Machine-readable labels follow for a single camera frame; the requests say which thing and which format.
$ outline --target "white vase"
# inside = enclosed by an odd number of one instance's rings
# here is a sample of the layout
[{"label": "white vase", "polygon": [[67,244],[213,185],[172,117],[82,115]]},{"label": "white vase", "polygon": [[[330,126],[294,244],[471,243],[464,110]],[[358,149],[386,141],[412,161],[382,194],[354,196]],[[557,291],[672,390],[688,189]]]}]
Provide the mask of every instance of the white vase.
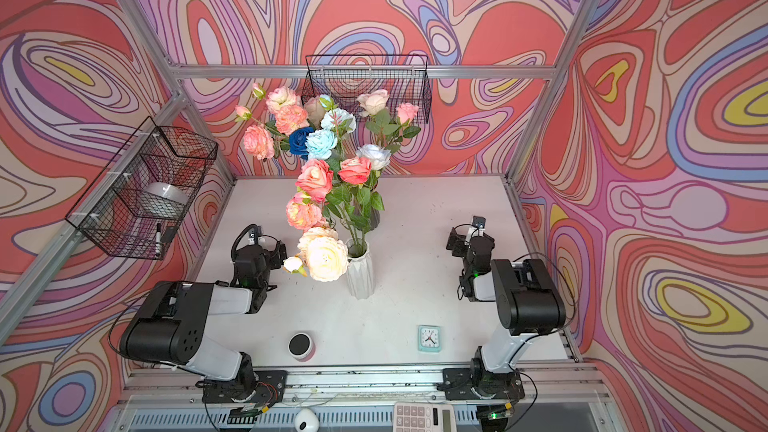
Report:
[{"label": "white vase", "polygon": [[[352,240],[346,242],[352,246]],[[346,283],[350,293],[357,299],[368,298],[373,293],[376,284],[373,281],[373,261],[371,248],[366,241],[366,253],[360,257],[350,257],[350,265],[346,269]]]}]

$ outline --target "white table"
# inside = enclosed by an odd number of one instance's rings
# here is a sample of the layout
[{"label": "white table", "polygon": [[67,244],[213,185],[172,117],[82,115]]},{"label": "white table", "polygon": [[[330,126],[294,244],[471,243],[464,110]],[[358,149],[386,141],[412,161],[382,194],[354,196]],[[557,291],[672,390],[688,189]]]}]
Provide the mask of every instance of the white table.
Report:
[{"label": "white table", "polygon": [[[494,258],[526,253],[502,180],[493,176],[381,178],[386,210],[381,225],[367,235],[376,290],[357,300],[346,278],[316,282],[282,270],[272,271],[270,292],[257,314],[211,316],[205,333],[223,345],[248,353],[256,367],[298,365],[288,341],[307,331],[316,342],[305,365],[384,365],[467,362],[498,324],[495,303],[457,300],[462,260],[446,250],[452,226],[486,218],[494,237]],[[302,231],[288,225],[285,206],[296,192],[289,178],[239,180],[197,276],[198,282],[229,281],[230,247],[248,224],[287,244],[296,253]],[[342,239],[349,237],[338,227]],[[270,241],[267,247],[272,249]],[[418,351],[420,324],[438,325],[442,351]],[[560,336],[538,338],[522,360],[566,359]]]}]

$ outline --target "wire basket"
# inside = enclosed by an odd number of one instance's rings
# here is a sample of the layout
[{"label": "wire basket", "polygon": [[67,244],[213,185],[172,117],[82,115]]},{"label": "wire basket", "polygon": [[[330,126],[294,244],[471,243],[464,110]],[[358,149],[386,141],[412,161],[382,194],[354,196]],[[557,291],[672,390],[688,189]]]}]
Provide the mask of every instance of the wire basket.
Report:
[{"label": "wire basket", "polygon": [[391,112],[406,102],[418,106],[415,124],[429,123],[432,86],[427,77],[429,58],[423,54],[317,54],[306,56],[306,79],[302,104],[322,94],[331,96],[340,107],[357,117],[362,107],[357,97],[385,89]]},{"label": "wire basket", "polygon": [[160,260],[217,152],[216,142],[191,130],[155,126],[95,206],[71,210],[67,221],[107,255]]}]

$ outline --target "teal clock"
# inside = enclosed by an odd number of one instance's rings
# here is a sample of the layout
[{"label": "teal clock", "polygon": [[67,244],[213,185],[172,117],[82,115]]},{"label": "teal clock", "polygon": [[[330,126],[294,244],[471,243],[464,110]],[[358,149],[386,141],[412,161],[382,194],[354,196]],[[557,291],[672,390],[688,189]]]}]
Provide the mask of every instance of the teal clock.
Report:
[{"label": "teal clock", "polygon": [[439,352],[442,349],[440,327],[436,325],[418,326],[418,350],[421,352]]}]

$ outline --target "white mouse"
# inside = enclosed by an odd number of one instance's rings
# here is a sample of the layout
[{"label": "white mouse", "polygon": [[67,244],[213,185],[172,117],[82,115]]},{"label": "white mouse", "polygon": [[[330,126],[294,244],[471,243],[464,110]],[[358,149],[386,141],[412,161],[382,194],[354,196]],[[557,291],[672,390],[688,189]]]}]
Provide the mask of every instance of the white mouse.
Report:
[{"label": "white mouse", "polygon": [[293,420],[293,427],[298,432],[317,432],[320,428],[320,421],[315,413],[312,412],[312,409],[304,407],[296,414],[296,418]]}]

